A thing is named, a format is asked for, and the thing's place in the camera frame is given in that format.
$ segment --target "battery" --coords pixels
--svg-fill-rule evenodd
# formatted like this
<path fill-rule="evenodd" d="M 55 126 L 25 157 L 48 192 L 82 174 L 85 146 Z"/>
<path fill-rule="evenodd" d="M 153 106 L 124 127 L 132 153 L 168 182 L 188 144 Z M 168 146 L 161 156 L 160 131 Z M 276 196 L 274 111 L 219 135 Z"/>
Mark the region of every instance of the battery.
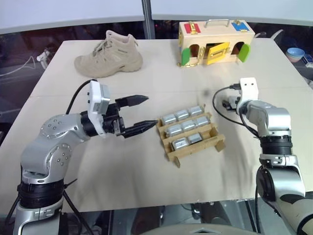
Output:
<path fill-rule="evenodd" d="M 178 134 L 182 133 L 181 125 L 176 124 L 176 125 L 170 126 L 169 128 L 167 128 L 165 133 L 166 133 L 166 137 L 178 135 Z"/>
<path fill-rule="evenodd" d="M 200 106 L 191 107 L 189 109 L 189 113 L 192 117 L 197 116 L 197 115 L 203 114 L 203 109 Z"/>
<path fill-rule="evenodd" d="M 190 144 L 197 143 L 202 141 L 201 135 L 199 133 L 195 133 L 187 137 Z"/>
<path fill-rule="evenodd" d="M 210 120 L 207 119 L 206 116 L 199 117 L 195 120 L 197 126 L 204 126 L 210 123 Z"/>
<path fill-rule="evenodd" d="M 189 118 L 189 113 L 187 110 L 180 110 L 180 111 L 177 111 L 175 113 L 175 116 L 177 117 L 177 120 L 178 121 L 181 121 L 181 120 L 184 120 L 186 118 Z"/>
<path fill-rule="evenodd" d="M 178 139 L 178 140 L 175 140 L 175 141 L 172 142 L 172 146 L 174 148 L 174 151 L 182 149 L 184 147 L 187 147 L 188 145 L 189 145 L 189 142 L 188 142 L 186 137 Z"/>
<path fill-rule="evenodd" d="M 162 117 L 163 126 L 176 122 L 174 114 L 165 115 Z"/>
<path fill-rule="evenodd" d="M 185 131 L 190 131 L 192 129 L 195 129 L 197 126 L 196 126 L 196 124 L 194 123 L 193 120 L 188 120 L 188 121 L 184 121 L 181 124 L 181 127 L 184 130 L 184 132 L 185 132 Z"/>

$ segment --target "shoe sole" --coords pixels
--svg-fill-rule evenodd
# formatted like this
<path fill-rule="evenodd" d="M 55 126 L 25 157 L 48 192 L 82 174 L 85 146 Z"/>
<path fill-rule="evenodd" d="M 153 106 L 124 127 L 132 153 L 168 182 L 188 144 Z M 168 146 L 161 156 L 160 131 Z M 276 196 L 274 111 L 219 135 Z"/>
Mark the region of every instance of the shoe sole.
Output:
<path fill-rule="evenodd" d="M 87 77 L 93 77 L 93 78 L 101 78 L 101 77 L 108 77 L 108 76 L 111 76 L 119 71 L 122 71 L 122 72 L 135 72 L 135 71 L 138 71 L 142 66 L 142 56 L 141 54 L 139 54 L 139 58 L 135 61 L 135 62 L 132 62 L 130 64 L 127 64 L 127 65 L 123 65 L 119 68 L 116 68 L 112 71 L 109 71 L 107 73 L 101 73 L 101 74 L 93 74 L 93 75 L 90 75 L 90 74 L 85 74 L 81 71 L 79 71 L 82 75 L 84 76 L 87 76 Z"/>

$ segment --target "blue bowl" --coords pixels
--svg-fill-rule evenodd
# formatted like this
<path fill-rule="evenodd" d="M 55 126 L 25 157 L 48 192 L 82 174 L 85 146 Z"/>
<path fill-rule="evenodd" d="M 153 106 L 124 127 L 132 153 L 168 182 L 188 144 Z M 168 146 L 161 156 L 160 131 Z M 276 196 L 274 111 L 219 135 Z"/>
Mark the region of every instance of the blue bowl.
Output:
<path fill-rule="evenodd" d="M 287 50 L 287 54 L 294 58 L 301 58 L 302 56 L 304 56 L 305 52 L 300 48 L 291 47 Z"/>

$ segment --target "yellow door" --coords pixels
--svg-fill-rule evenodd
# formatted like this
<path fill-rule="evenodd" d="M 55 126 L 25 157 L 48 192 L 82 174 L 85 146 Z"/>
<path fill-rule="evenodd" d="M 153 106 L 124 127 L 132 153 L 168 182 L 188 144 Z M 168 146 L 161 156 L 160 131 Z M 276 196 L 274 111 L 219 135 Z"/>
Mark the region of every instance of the yellow door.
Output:
<path fill-rule="evenodd" d="M 221 43 L 215 47 L 209 49 L 207 55 L 207 65 L 215 63 L 219 60 L 222 60 L 225 57 L 226 52 L 228 51 L 229 43 Z"/>

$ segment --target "beige sneaker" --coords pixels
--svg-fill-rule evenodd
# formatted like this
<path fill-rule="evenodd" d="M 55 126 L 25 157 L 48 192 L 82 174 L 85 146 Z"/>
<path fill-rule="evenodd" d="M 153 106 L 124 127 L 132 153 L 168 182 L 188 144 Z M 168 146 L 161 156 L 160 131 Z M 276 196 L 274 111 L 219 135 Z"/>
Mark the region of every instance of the beige sneaker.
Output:
<path fill-rule="evenodd" d="M 141 68 L 142 57 L 133 35 L 123 36 L 108 30 L 106 36 L 91 54 L 75 59 L 79 73 L 88 77 L 107 77 L 117 71 L 133 72 Z"/>

